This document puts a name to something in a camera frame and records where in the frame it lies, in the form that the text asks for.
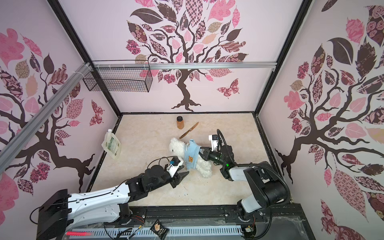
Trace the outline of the light blue bear hoodie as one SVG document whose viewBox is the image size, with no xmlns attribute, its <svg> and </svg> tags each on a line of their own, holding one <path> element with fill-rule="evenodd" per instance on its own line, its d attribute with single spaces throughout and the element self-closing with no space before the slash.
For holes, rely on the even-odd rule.
<svg viewBox="0 0 384 240">
<path fill-rule="evenodd" d="M 196 144 L 194 140 L 189 140 L 185 145 L 184 161 L 186 162 L 187 170 L 196 168 L 200 148 L 201 146 Z"/>
</svg>

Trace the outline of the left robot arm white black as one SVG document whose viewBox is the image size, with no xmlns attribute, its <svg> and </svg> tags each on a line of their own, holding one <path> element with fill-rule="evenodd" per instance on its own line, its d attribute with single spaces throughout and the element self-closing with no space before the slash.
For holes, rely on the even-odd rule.
<svg viewBox="0 0 384 240">
<path fill-rule="evenodd" d="M 39 207 L 36 238 L 51 240 L 76 227 L 96 223 L 139 221 L 140 217 L 134 216 L 129 203 L 166 185 L 175 188 L 189 174 L 183 168 L 182 164 L 156 165 L 115 187 L 82 194 L 69 194 L 67 189 L 57 191 Z"/>
</svg>

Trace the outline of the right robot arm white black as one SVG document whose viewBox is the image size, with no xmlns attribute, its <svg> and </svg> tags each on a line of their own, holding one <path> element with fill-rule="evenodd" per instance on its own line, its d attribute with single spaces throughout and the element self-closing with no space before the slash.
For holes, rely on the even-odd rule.
<svg viewBox="0 0 384 240">
<path fill-rule="evenodd" d="M 252 194 L 238 202 L 240 214 L 289 203 L 291 192 L 287 183 L 268 162 L 237 164 L 231 146 L 221 147 L 219 151 L 203 147 L 199 155 L 203 160 L 221 166 L 220 172 L 226 180 L 248 183 Z"/>
</svg>

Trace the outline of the white teddy bear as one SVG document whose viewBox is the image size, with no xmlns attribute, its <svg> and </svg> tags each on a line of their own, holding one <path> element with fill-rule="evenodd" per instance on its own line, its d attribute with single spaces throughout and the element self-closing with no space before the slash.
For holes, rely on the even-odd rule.
<svg viewBox="0 0 384 240">
<path fill-rule="evenodd" d="M 202 153 L 201 146 L 194 140 L 184 143 L 177 138 L 172 138 L 169 150 L 173 156 L 178 156 L 184 161 L 188 171 L 197 170 L 203 178 L 212 176 L 212 164 L 200 156 L 200 153 Z"/>
</svg>

